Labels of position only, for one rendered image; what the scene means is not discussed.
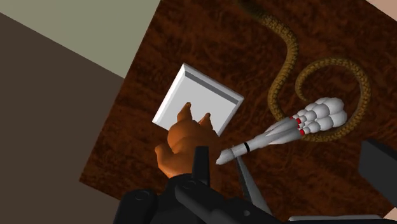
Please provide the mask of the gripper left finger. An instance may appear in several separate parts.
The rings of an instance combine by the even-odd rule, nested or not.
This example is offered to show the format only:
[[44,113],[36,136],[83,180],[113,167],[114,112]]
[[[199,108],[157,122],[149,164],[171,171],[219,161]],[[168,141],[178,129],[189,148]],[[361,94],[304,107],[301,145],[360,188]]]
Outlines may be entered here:
[[246,200],[224,199],[210,187],[209,150],[195,149],[191,174],[171,178],[165,191],[126,193],[113,224],[281,224]]

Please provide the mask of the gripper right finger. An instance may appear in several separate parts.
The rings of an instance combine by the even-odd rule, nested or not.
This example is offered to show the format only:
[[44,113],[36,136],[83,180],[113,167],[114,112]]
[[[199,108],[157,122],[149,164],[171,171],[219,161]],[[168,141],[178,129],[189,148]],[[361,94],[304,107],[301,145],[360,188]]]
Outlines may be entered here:
[[397,207],[397,151],[375,139],[361,143],[360,175]]

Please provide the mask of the orange cat figure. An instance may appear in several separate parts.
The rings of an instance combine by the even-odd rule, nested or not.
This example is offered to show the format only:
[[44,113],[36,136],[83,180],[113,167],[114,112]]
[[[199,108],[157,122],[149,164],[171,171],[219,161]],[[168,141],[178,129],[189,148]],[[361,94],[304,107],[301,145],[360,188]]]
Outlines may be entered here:
[[195,121],[191,114],[192,104],[187,102],[177,115],[177,122],[169,129],[167,142],[155,147],[158,168],[168,177],[192,172],[195,148],[209,148],[209,167],[211,187],[221,190],[221,174],[216,167],[216,160],[221,152],[219,136],[213,130],[211,114],[206,113],[200,121]]

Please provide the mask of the grey pointed blade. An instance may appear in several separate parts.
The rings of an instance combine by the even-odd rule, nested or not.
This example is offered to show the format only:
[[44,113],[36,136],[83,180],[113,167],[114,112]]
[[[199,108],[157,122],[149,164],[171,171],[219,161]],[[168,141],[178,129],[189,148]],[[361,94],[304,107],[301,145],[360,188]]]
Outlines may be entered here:
[[235,155],[237,171],[239,173],[240,185],[242,187],[244,198],[250,201],[254,206],[272,215],[266,200],[263,198],[261,191],[258,189],[250,171],[246,167],[242,155],[250,152],[250,147],[247,143],[242,143],[233,147],[233,154]]

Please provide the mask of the white square tray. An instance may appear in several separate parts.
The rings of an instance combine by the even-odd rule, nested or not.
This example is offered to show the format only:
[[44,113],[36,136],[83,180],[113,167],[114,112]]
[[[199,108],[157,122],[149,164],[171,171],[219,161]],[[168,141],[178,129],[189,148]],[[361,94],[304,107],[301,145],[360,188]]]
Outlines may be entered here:
[[189,102],[192,118],[199,121],[210,113],[213,129],[221,135],[243,100],[237,92],[184,63],[152,122],[169,130],[177,122],[181,108]]

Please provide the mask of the white toy rocket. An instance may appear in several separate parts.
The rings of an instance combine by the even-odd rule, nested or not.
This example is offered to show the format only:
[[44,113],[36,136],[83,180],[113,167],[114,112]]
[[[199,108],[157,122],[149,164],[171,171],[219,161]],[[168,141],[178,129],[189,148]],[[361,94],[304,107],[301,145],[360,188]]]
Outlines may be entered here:
[[250,151],[264,148],[270,144],[285,144],[310,134],[340,127],[347,121],[344,103],[336,97],[323,97],[308,104],[297,114],[283,118],[271,125],[264,133],[244,143],[223,150],[217,165],[223,165]]

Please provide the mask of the brown wooden table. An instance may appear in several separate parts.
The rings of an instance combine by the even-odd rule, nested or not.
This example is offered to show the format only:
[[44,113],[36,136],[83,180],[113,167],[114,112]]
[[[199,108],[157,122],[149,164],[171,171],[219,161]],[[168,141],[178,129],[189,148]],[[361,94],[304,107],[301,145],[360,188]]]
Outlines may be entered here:
[[[273,214],[287,220],[388,213],[392,205],[359,175],[358,162],[366,138],[397,149],[397,21],[366,0],[258,2],[296,34],[296,73],[316,59],[347,57],[366,71],[372,88],[368,112],[348,136],[244,156]],[[284,41],[232,0],[161,0],[80,181],[115,198],[136,188],[164,189],[154,148],[166,131],[152,119],[183,63],[244,97],[221,135],[224,147],[263,132],[274,122],[267,92],[285,53]]]

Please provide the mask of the brown yellow toy snake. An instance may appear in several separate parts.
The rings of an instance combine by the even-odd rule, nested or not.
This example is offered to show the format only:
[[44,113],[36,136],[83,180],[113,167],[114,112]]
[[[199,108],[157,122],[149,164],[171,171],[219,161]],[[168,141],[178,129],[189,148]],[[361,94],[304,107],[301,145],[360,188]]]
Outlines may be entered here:
[[[290,29],[290,27],[280,21],[277,17],[269,14],[253,0],[234,1],[236,2],[236,4],[239,5],[242,10],[244,10],[258,23],[277,34],[286,44],[286,58],[280,68],[280,71],[274,78],[267,95],[268,108],[273,117],[277,121],[280,121],[285,117],[285,113],[278,103],[278,96],[281,88],[293,71],[298,58],[299,45],[296,35]],[[371,86],[369,77],[357,63],[343,57],[325,57],[315,60],[314,62],[311,62],[308,66],[303,68],[303,70],[298,74],[295,81],[295,92],[301,100],[307,100],[302,92],[302,85],[304,81],[313,72],[327,66],[344,67],[354,75],[359,83],[360,89],[358,105],[346,124],[336,128],[333,131],[327,131],[324,134],[309,134],[309,136],[303,138],[304,141],[329,142],[340,139],[350,134],[350,132],[352,132],[360,124],[369,106],[371,98]]]

